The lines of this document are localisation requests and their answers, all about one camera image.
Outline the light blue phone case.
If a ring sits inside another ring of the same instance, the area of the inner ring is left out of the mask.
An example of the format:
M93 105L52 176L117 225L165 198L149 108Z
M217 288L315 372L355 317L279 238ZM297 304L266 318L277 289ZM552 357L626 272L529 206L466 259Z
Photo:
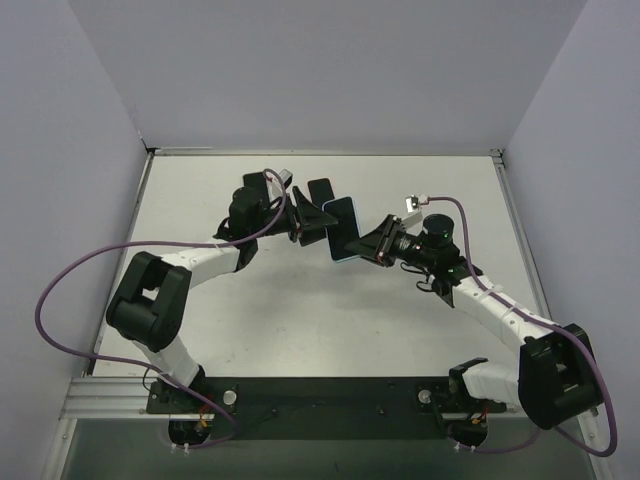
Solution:
M360 238L359 222L355 205L351 197L342 197L327 201L322 210L334 217L338 223L326 228L331 259L345 262L357 257L346 249L346 245Z

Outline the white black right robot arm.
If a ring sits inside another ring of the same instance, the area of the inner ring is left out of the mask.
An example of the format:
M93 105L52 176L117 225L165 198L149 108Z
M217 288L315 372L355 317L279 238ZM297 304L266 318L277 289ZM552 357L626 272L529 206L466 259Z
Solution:
M520 407L536 426L549 430L602 404L586 333L518 307L460 253L453 228L450 217L433 214L413 235L390 215L363 237L348 238L345 249L379 266L402 261L425 271L440 299L475 319L517 357L515 369L485 358L451 368L449 389L461 405L489 400Z

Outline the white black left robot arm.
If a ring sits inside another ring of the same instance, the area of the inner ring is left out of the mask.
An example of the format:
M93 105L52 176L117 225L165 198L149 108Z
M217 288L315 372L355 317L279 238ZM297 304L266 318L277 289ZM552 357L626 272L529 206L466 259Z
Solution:
M337 223L321 209L333 199L333 188L327 178L311 180L307 187L303 194L292 186L288 171L274 180L262 173L246 174L232 195L227 217L205 246L163 256L141 251L131 259L106 321L152 366L169 375L169 398L179 409L196 410L206 392L204 370L179 337L189 291L244 269L264 236L285 235L300 246L323 239L326 228Z

